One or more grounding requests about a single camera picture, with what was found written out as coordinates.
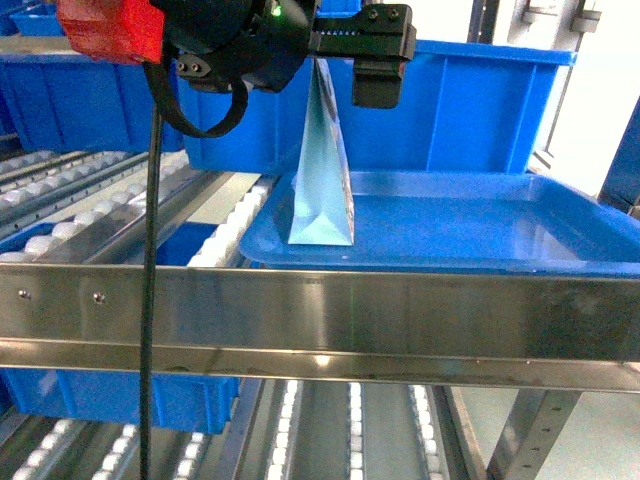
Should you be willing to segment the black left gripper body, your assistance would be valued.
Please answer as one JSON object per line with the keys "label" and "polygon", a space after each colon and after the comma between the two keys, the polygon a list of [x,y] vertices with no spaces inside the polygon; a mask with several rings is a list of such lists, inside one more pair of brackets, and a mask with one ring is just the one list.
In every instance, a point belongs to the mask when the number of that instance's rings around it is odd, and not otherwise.
{"label": "black left gripper body", "polygon": [[406,62],[416,29],[406,4],[323,14],[318,1],[156,1],[177,76],[192,88],[228,92],[241,79],[282,91],[309,56]]}

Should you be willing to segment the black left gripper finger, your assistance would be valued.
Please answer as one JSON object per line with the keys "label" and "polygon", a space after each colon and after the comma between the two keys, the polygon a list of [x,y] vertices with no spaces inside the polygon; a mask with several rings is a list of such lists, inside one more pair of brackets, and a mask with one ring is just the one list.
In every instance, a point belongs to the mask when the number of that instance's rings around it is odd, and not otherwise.
{"label": "black left gripper finger", "polygon": [[352,102],[364,108],[398,106],[406,63],[400,60],[362,60],[353,65]]}

